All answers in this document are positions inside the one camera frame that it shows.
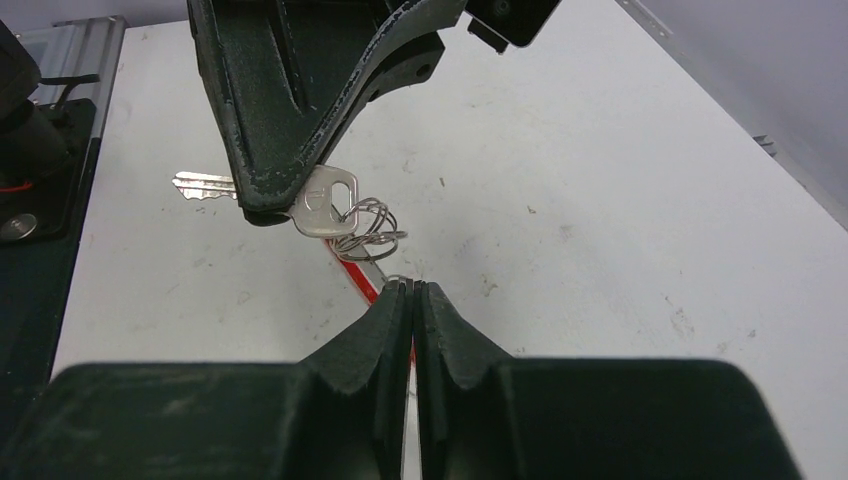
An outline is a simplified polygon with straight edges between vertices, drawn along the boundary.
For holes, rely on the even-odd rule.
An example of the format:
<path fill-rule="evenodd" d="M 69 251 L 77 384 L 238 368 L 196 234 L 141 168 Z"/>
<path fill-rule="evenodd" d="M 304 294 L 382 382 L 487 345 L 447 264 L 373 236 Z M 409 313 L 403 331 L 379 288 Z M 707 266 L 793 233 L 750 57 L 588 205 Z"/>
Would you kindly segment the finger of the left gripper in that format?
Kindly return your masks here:
<path fill-rule="evenodd" d="M 247 214 L 290 208 L 364 106 L 425 82 L 461 1 L 191 1 L 198 70 Z"/>
<path fill-rule="evenodd" d="M 293 205 L 316 166 L 328 160 L 359 112 L 371 101 L 429 79 L 444 45 L 435 33 L 399 47 L 365 77 L 346 85 L 349 69 L 335 54 L 323 55 L 318 72 L 305 82 L 306 104 L 279 60 L 262 61 L 242 78 L 242 210 L 256 226 L 285 222 L 277 213 Z"/>

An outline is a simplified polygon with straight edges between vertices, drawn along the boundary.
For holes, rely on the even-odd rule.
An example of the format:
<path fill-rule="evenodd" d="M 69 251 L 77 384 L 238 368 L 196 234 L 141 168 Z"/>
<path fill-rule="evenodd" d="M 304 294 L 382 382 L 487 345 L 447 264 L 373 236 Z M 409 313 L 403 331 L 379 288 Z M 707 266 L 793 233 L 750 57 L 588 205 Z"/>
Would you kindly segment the small silver key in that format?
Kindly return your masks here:
<path fill-rule="evenodd" d="M 217 198 L 238 199 L 231 177 L 181 171 L 171 183 L 187 200 Z M 341 213 L 333 204 L 333 188 L 343 185 L 348 192 L 348 210 Z M 295 228 L 310 238 L 337 238 L 353 234 L 358 227 L 358 214 L 354 206 L 359 201 L 358 180 L 350 172 L 330 166 L 318 165 L 310 174 L 304 187 L 287 210 L 277 213 L 293 221 Z"/>

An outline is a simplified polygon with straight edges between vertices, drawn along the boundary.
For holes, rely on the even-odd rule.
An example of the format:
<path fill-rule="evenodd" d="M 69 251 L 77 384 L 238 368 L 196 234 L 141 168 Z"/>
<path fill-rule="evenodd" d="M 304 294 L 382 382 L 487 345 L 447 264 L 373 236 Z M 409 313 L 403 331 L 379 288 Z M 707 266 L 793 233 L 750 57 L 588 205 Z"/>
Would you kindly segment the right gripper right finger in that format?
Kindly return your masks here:
<path fill-rule="evenodd" d="M 797 479 L 754 384 L 706 359 L 517 358 L 413 294 L 427 479 Z"/>

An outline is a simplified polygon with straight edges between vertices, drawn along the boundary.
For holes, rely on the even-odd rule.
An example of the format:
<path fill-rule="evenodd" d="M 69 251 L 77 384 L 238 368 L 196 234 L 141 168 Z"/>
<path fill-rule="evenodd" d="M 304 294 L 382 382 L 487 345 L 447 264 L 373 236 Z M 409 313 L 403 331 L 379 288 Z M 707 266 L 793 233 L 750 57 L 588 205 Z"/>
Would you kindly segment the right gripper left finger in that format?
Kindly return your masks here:
<path fill-rule="evenodd" d="M 413 284 L 295 363 L 89 363 L 29 408 L 5 479 L 398 479 Z"/>

